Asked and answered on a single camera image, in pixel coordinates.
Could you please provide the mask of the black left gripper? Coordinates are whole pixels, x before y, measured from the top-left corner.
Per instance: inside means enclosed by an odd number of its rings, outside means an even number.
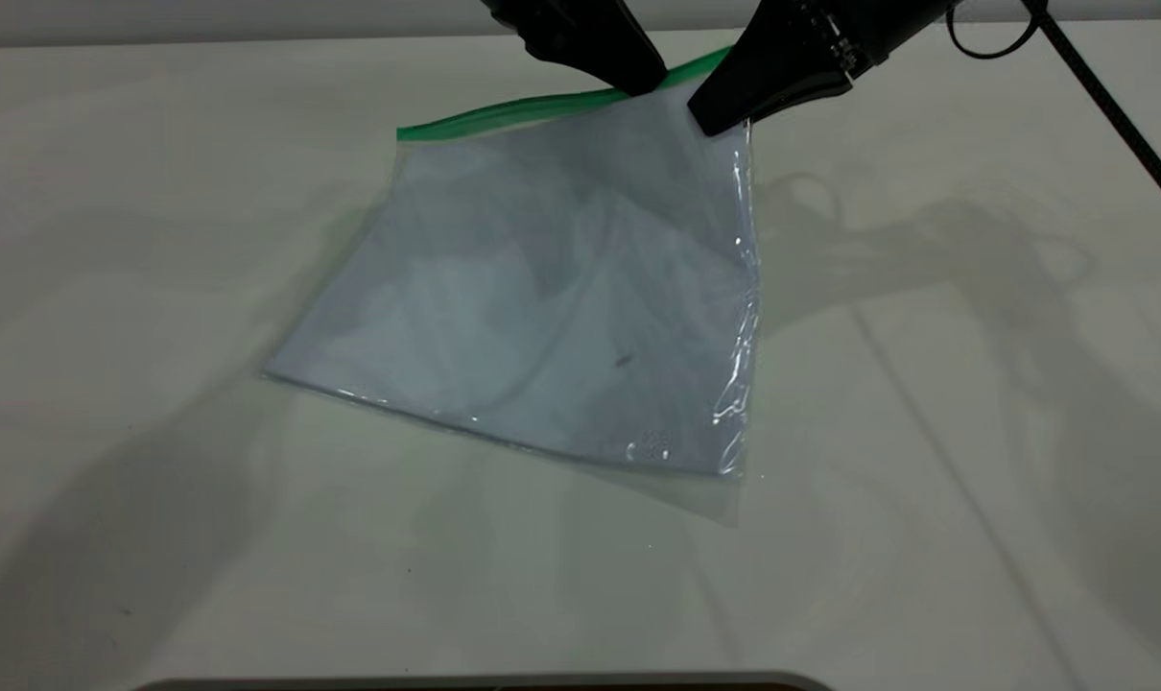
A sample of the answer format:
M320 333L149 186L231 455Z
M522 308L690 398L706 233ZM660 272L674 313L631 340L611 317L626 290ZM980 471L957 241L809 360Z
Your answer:
M572 67L629 96L668 79L668 66L623 1L483 0L538 60Z

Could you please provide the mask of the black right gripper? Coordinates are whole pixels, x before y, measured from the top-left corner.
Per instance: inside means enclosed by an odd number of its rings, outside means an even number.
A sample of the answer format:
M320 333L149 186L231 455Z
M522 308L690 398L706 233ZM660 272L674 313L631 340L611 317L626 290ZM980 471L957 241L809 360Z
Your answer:
M715 136L783 109L841 96L852 89L852 79L887 62L957 3L760 1L687 108L700 131Z

